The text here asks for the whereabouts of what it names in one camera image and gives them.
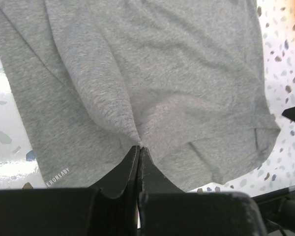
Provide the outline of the grey t shirt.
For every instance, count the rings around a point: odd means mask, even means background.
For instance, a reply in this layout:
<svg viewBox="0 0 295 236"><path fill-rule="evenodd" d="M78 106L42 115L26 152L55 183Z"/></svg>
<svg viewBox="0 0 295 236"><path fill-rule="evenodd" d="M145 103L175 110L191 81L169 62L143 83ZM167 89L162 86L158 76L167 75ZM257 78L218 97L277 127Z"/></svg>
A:
<svg viewBox="0 0 295 236"><path fill-rule="evenodd" d="M225 184L280 132L254 0L0 0L0 59L50 188L132 146L182 190Z"/></svg>

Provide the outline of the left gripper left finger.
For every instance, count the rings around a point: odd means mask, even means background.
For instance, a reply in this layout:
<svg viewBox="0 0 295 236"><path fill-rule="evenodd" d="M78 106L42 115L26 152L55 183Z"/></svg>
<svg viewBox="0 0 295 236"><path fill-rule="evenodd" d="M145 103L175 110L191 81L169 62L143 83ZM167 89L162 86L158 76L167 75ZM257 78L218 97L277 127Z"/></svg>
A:
<svg viewBox="0 0 295 236"><path fill-rule="evenodd" d="M140 147L87 188L0 190L0 236L135 236Z"/></svg>

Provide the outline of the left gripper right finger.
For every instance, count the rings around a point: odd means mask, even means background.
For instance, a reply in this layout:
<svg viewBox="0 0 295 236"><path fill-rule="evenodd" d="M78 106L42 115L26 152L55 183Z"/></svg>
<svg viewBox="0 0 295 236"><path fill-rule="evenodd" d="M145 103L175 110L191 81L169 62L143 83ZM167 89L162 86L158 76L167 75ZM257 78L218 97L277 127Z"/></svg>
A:
<svg viewBox="0 0 295 236"><path fill-rule="evenodd" d="M257 204L240 192L186 193L140 151L138 208L144 236L265 236Z"/></svg>

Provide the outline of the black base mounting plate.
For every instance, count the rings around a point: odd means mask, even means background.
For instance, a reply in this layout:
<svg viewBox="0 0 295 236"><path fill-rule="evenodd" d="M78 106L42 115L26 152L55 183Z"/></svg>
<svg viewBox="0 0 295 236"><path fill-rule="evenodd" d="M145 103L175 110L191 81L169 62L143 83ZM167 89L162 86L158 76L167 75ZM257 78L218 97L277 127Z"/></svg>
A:
<svg viewBox="0 0 295 236"><path fill-rule="evenodd" d="M270 234L295 233L295 185L253 197Z"/></svg>

